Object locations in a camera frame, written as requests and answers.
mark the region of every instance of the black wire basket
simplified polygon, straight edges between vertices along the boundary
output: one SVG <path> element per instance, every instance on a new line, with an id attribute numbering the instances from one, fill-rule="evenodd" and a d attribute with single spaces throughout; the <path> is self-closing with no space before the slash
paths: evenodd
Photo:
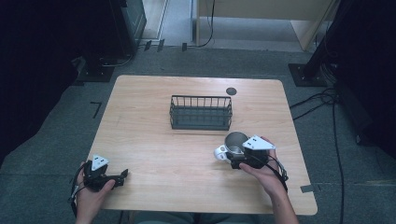
<path id="1" fill-rule="evenodd" d="M 172 129 L 228 131 L 231 97 L 173 95 L 169 114 Z"/>

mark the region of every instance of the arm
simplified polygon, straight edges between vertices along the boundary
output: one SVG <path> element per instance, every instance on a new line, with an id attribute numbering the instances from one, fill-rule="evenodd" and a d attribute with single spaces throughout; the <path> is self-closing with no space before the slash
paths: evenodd
<path id="1" fill-rule="evenodd" d="M 113 179 L 109 180 L 99 192 L 93 192 L 90 189 L 84 188 L 84 176 L 83 170 L 81 170 L 78 175 L 78 183 L 81 191 L 77 194 L 76 224 L 92 223 L 102 207 L 105 197 L 113 189 L 116 182 Z"/>
<path id="2" fill-rule="evenodd" d="M 269 150 L 269 155 L 276 159 L 276 153 L 274 150 Z M 268 165 L 278 171 L 277 164 L 274 160 L 269 161 Z M 288 193 L 285 191 L 282 183 L 280 183 L 273 171 L 266 166 L 261 169 L 254 169 L 244 163 L 241 163 L 239 166 L 246 173 L 255 176 L 260 181 L 265 192 L 270 196 L 277 224 L 298 223 L 298 219 L 294 213 L 293 207 L 291 206 Z"/>

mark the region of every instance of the cable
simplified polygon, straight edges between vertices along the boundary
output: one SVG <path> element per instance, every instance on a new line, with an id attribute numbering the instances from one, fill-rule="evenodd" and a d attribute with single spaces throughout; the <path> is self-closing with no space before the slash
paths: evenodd
<path id="1" fill-rule="evenodd" d="M 322 74 L 334 85 L 337 79 L 335 78 L 332 70 L 328 68 L 326 63 L 320 65 L 320 71 Z"/>
<path id="2" fill-rule="evenodd" d="M 335 103 L 332 105 L 332 131 L 334 134 L 335 151 L 337 153 L 338 168 L 340 170 L 340 178 L 341 178 L 340 224 L 343 224 L 344 223 L 344 198 L 345 198 L 344 170 L 343 170 L 343 166 L 341 164 L 340 150 L 338 148 L 337 129 L 336 129 L 336 125 L 335 125 Z"/>
<path id="3" fill-rule="evenodd" d="M 282 177 L 286 180 L 289 179 L 288 177 L 288 172 L 286 171 L 285 167 L 282 165 L 282 163 L 280 163 L 280 161 L 274 157 L 272 157 L 271 155 L 268 155 L 269 157 L 271 157 L 273 159 L 273 161 L 275 161 L 277 163 L 277 166 L 279 166 L 281 173 L 282 173 Z"/>
<path id="4" fill-rule="evenodd" d="M 127 64 L 129 61 L 131 61 L 131 59 L 134 57 L 133 54 L 131 54 L 131 56 L 128 58 L 127 61 L 125 61 L 124 63 L 115 63 L 115 64 L 102 64 L 102 67 L 118 67 L 118 66 L 123 66 L 125 64 Z"/>
<path id="5" fill-rule="evenodd" d="M 121 211 L 121 213 L 120 213 L 120 217 L 119 217 L 119 224 L 121 224 L 121 223 L 122 223 L 122 218 L 123 218 L 123 211 Z"/>
<path id="6" fill-rule="evenodd" d="M 82 187 L 81 189 L 78 189 L 78 191 L 76 191 L 76 195 L 77 195 L 82 189 L 85 189 L 85 188 L 87 188 L 87 186 L 84 186 L 84 187 Z"/>
<path id="7" fill-rule="evenodd" d="M 343 224 L 344 223 L 344 204 L 345 204 L 345 178 L 344 178 L 344 170 L 343 170 L 343 166 L 342 166 L 341 158 L 340 158 L 340 149 L 338 146 L 337 128 L 336 128 L 336 122 L 335 122 L 335 104 L 337 103 L 338 96 L 335 93 L 334 94 L 326 93 L 327 91 L 333 91 L 333 90 L 334 90 L 333 88 L 326 89 L 322 93 L 315 94 L 311 97 L 308 97 L 306 100 L 303 100 L 297 104 L 291 105 L 290 108 L 293 108 L 297 105 L 302 105 L 312 99 L 320 98 L 320 100 L 322 101 L 322 104 L 310 109 L 308 112 L 303 114 L 303 116 L 304 116 L 323 105 L 332 105 L 332 132 L 333 132 L 333 137 L 334 137 L 335 152 L 337 155 L 338 169 L 340 170 L 340 178 L 341 178 L 341 209 L 340 209 L 340 222 L 339 223 Z M 326 101 L 324 99 L 324 97 L 331 97 L 332 99 Z"/>
<path id="8" fill-rule="evenodd" d="M 282 175 L 279 173 L 279 171 L 277 171 L 276 169 L 274 169 L 274 167 L 268 165 L 268 162 L 264 162 L 264 161 L 260 160 L 259 158 L 255 157 L 255 156 L 253 156 L 253 155 L 248 155 L 248 156 L 251 157 L 251 158 L 253 158 L 254 160 L 260 162 L 262 165 L 268 167 L 268 168 L 274 173 L 274 175 L 279 179 L 280 183 L 282 183 L 283 188 L 285 189 L 285 191 L 288 192 L 288 186 L 286 185 L 286 181 L 287 181 L 289 178 L 288 178 L 288 176 L 286 175 L 286 170 L 284 169 L 283 165 L 279 165 L 279 164 L 280 164 L 279 161 L 275 160 L 276 163 L 277 163 L 278 166 L 279 166 L 279 169 L 280 169 L 280 172 L 281 172 Z"/>
<path id="9" fill-rule="evenodd" d="M 192 46 L 193 48 L 202 48 L 202 47 L 206 46 L 206 45 L 210 42 L 210 40 L 212 40 L 212 37 L 213 37 L 213 17 L 214 17 L 214 15 L 215 15 L 215 3 L 216 3 L 216 0 L 213 0 L 213 4 L 212 4 L 212 15 L 211 15 L 210 25 L 209 25 L 209 27 L 210 27 L 210 37 L 209 37 L 209 39 L 206 41 L 206 43 L 204 43 L 203 45 L 200 45 L 200 46 Z"/>
<path id="10" fill-rule="evenodd" d="M 78 176 L 79 176 L 79 172 L 81 172 L 81 170 L 84 169 L 86 164 L 87 163 L 84 163 L 78 168 L 78 170 L 77 170 L 77 172 L 75 174 L 75 177 L 73 179 L 73 184 L 72 184 L 72 188 L 71 188 L 71 194 L 70 194 L 70 198 L 68 200 L 68 202 L 70 203 L 70 205 L 72 207 L 72 210 L 73 210 L 73 213 L 74 213 L 75 217 L 77 217 L 77 205 L 75 203 L 75 199 L 76 199 L 77 193 L 85 188 L 85 187 L 83 187 L 81 189 L 79 188 L 79 185 L 77 185 L 77 179 L 78 179 Z"/>

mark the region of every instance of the controller strap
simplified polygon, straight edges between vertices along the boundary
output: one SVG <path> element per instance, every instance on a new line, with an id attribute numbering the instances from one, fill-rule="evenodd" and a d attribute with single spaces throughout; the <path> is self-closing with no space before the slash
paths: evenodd
<path id="1" fill-rule="evenodd" d="M 72 207 L 72 211 L 73 211 L 75 217 L 77 217 L 76 196 L 77 196 L 78 189 L 79 189 L 78 184 L 77 184 L 77 179 L 78 179 L 79 172 L 85 167 L 86 164 L 87 163 L 84 163 L 78 168 L 76 175 L 73 179 L 70 198 L 67 200 Z"/>
<path id="2" fill-rule="evenodd" d="M 268 163 L 265 163 L 265 166 L 270 168 L 270 170 L 272 170 L 274 172 L 276 177 L 279 179 L 280 183 L 282 183 L 283 188 L 285 189 L 285 191 L 288 192 L 288 186 L 286 185 L 285 178 L 282 177 L 282 175 L 280 175 L 280 173 L 276 169 L 274 169 L 272 166 L 268 165 Z"/>

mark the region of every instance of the handheld controller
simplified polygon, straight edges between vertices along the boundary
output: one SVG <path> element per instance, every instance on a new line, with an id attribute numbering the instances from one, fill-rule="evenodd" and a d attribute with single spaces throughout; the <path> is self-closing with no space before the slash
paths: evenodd
<path id="1" fill-rule="evenodd" d="M 276 149 L 257 135 L 248 138 L 241 133 L 231 134 L 231 139 L 226 138 L 225 145 L 216 148 L 214 155 L 217 160 L 230 163 L 233 169 L 240 169 L 241 162 L 260 169 L 268 162 L 268 149 Z"/>
<path id="2" fill-rule="evenodd" d="M 87 161 L 84 167 L 84 186 L 93 191 L 99 191 L 110 179 L 116 181 L 113 188 L 123 186 L 124 179 L 128 176 L 128 169 L 124 170 L 120 175 L 105 175 L 106 169 L 107 164 L 93 170 L 92 161 Z"/>

